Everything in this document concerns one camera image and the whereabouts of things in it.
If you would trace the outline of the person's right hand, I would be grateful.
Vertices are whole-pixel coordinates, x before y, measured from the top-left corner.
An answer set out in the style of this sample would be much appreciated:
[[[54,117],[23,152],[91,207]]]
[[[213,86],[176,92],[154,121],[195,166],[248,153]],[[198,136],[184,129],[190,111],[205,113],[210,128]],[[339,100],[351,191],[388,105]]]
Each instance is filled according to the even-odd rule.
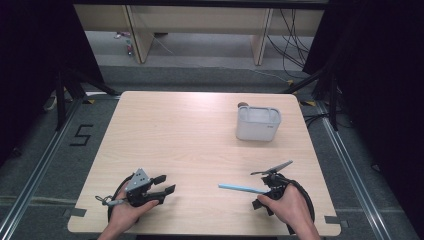
[[[301,232],[314,229],[306,201],[292,184],[286,187],[283,196],[278,200],[265,195],[258,195],[257,199],[269,207],[279,220],[288,224],[298,236]]]

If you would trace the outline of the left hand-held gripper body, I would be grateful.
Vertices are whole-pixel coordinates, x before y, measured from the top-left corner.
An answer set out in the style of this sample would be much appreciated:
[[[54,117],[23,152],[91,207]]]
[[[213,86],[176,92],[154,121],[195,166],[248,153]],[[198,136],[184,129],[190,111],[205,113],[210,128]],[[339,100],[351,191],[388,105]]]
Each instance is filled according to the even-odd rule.
[[[148,202],[148,191],[153,182],[142,168],[139,168],[125,187],[126,199],[133,207],[139,207]]]

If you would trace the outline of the grey tape piece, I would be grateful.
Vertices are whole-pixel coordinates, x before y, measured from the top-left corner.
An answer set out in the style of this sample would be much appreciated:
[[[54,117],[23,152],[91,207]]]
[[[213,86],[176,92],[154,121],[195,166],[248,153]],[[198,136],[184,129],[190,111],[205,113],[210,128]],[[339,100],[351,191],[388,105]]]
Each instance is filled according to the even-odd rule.
[[[67,208],[64,212],[63,212],[63,216],[70,218],[72,216],[76,216],[76,217],[84,217],[86,214],[87,210],[86,209],[81,209],[81,208]]]
[[[338,224],[342,228],[349,228],[349,223],[346,220],[341,220],[337,216],[324,216],[326,224]]]

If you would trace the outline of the pink and red floor items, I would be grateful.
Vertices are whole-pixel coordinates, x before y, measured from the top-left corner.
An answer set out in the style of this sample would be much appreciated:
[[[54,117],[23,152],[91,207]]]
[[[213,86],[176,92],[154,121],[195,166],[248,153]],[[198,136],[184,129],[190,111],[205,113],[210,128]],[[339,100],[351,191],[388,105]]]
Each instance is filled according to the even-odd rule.
[[[131,42],[131,34],[129,32],[116,32],[114,38],[115,39],[124,38],[125,44],[126,44],[127,54],[129,56],[133,55],[133,46],[132,46],[132,42]]]

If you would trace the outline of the metal floor rail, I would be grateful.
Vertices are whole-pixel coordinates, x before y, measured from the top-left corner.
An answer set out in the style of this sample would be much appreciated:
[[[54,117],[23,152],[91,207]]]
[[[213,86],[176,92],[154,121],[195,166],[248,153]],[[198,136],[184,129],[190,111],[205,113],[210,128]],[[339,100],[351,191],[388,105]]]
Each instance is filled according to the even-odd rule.
[[[74,100],[65,113],[65,120],[62,126],[56,130],[47,145],[43,155],[38,160],[32,173],[21,190],[20,194],[15,198],[12,207],[8,211],[5,219],[0,224],[0,240],[10,240],[20,220],[22,219],[35,191],[40,185],[54,155],[66,135],[68,128],[73,120],[77,110],[80,108],[82,100]]]
[[[339,160],[346,172],[361,208],[370,224],[370,227],[377,240],[392,240],[391,234],[387,229],[387,225],[372,200],[368,189],[366,188],[362,178],[359,175],[340,134],[334,129],[328,117],[323,120],[323,125],[329,135],[329,138],[337,152]]]

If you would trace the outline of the black metal stand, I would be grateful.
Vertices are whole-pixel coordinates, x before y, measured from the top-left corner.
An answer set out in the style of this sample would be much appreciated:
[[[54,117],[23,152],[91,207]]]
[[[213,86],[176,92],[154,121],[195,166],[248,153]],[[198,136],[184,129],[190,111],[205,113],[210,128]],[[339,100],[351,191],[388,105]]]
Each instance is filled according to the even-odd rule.
[[[283,94],[292,94],[301,88],[316,81],[312,96],[314,99],[323,99],[325,96],[329,100],[329,121],[334,131],[337,127],[337,78],[327,67],[323,67],[299,83],[290,86]]]
[[[108,87],[103,78],[96,80],[88,75],[69,67],[62,67],[56,74],[57,127],[60,130],[66,120],[65,91],[68,91],[74,101],[84,99],[87,94],[81,83],[85,82],[111,96],[119,96],[120,92]]]

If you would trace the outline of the white plastic container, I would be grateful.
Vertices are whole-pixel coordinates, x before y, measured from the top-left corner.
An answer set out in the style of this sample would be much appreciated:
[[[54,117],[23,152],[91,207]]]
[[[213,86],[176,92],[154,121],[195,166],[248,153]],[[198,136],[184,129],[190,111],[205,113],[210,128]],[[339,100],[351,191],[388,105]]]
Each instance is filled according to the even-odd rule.
[[[281,123],[276,108],[241,106],[238,108],[236,137],[248,141],[272,141]]]

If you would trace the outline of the person's left hand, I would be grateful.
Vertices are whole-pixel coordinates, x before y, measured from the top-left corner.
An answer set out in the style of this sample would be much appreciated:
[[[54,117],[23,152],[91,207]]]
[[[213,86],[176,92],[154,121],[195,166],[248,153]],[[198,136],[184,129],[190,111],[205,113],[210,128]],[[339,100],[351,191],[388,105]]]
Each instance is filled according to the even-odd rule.
[[[117,205],[113,208],[110,221],[104,230],[114,231],[119,237],[129,230],[143,214],[158,204],[157,200],[152,200],[139,207],[133,207],[128,203]]]

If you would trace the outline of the beige wooden desk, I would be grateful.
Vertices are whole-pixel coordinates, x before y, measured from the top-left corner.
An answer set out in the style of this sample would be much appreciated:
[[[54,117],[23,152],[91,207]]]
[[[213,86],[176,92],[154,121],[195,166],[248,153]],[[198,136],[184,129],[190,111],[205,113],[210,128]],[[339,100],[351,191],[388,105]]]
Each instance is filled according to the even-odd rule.
[[[136,61],[144,63],[156,33],[248,35],[254,64],[262,64],[270,35],[313,37],[321,10],[220,7],[155,7],[76,4],[86,31],[128,32]]]

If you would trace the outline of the black curtain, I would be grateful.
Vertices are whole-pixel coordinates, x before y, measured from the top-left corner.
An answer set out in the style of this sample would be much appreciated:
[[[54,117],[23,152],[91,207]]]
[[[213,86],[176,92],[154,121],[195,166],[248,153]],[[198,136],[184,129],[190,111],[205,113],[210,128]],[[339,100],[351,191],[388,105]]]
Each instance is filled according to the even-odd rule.
[[[304,71],[337,43],[352,48],[337,72],[350,117],[424,239],[424,0],[328,0]]]
[[[103,81],[72,0],[0,0],[0,166],[22,142],[57,75]]]

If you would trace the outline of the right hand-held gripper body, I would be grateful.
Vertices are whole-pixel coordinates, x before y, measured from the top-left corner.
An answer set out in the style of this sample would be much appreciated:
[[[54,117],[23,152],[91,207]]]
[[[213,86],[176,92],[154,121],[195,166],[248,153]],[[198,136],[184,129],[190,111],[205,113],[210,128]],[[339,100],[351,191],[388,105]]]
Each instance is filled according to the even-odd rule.
[[[261,175],[261,180],[262,180],[262,177],[265,177],[265,176],[270,175],[270,174],[275,174],[277,176],[278,187],[276,189],[274,189],[274,190],[271,190],[270,189],[268,192],[265,193],[266,196],[268,196],[269,198],[271,198],[273,200],[278,200],[278,199],[280,199],[283,196],[284,191],[285,191],[285,188],[289,184],[289,180],[284,175],[282,175],[280,173],[280,171],[283,168],[289,166],[292,163],[293,163],[293,161],[292,160],[289,160],[289,161],[287,161],[285,163],[282,163],[280,165],[277,165],[277,166],[272,167],[272,168],[270,168],[268,170],[265,170],[265,171],[252,172],[252,175],[260,174]]]

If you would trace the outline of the light blue toothbrush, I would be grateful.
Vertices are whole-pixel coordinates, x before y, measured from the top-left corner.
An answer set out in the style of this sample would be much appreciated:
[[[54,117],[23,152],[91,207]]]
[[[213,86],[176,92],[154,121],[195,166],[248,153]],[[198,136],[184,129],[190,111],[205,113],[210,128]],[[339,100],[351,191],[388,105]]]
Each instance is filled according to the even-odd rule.
[[[231,185],[231,184],[218,184],[218,187],[222,189],[227,189],[227,190],[234,190],[234,191],[241,191],[241,192],[248,192],[248,193],[255,193],[255,194],[265,194],[267,192],[260,189],[254,189],[251,187]]]

